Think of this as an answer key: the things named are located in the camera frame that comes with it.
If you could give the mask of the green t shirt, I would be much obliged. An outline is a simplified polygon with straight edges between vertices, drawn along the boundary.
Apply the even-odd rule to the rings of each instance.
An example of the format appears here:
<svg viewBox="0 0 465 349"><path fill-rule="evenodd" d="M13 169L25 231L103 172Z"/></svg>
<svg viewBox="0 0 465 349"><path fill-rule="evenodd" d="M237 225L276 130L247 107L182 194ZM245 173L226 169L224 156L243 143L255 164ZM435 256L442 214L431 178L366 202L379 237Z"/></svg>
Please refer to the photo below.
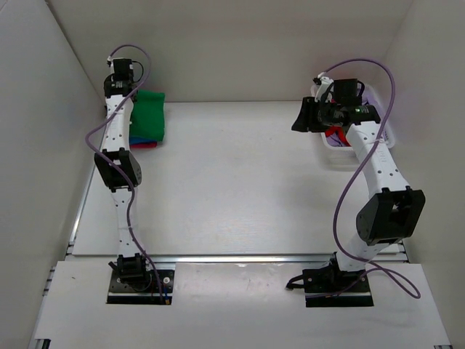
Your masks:
<svg viewBox="0 0 465 349"><path fill-rule="evenodd" d="M165 135L165 94L140 90L131 115L129 137L145 137L162 142Z"/></svg>

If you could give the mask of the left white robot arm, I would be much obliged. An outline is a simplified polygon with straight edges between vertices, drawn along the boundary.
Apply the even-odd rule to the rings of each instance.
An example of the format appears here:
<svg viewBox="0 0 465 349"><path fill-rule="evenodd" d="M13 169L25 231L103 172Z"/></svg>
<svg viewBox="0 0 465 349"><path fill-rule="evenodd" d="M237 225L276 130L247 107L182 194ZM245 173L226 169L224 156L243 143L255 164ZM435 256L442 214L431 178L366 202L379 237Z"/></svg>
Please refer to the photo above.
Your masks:
<svg viewBox="0 0 465 349"><path fill-rule="evenodd" d="M127 290L141 292L152 280L152 271L147 267L146 258L141 253L134 237L137 229L131 228L128 221L133 218L135 203L132 195L142 182L142 170L129 149L129 127L134 108L134 65L128 58L110 58L110 75L104 80L106 102L105 133L100 152L94 162L105 186L110 190L116 208L118 229L118 254L110 263L113 275Z"/></svg>

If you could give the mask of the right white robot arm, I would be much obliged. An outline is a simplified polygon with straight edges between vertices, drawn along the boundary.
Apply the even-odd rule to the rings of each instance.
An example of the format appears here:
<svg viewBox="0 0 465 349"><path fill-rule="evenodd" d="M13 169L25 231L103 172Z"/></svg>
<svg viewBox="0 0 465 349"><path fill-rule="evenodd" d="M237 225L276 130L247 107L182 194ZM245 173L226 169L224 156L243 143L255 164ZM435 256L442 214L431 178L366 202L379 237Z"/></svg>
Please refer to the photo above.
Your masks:
<svg viewBox="0 0 465 349"><path fill-rule="evenodd" d="M376 107L363 104L365 85L358 79L317 77L314 96L302 101L292 126L296 132L342 133L352 148L368 187L368 202L355 218L355 235L322 267L303 270L304 288L330 297L362 281L366 265L392 244L413 234L426 198L401 175L384 142Z"/></svg>

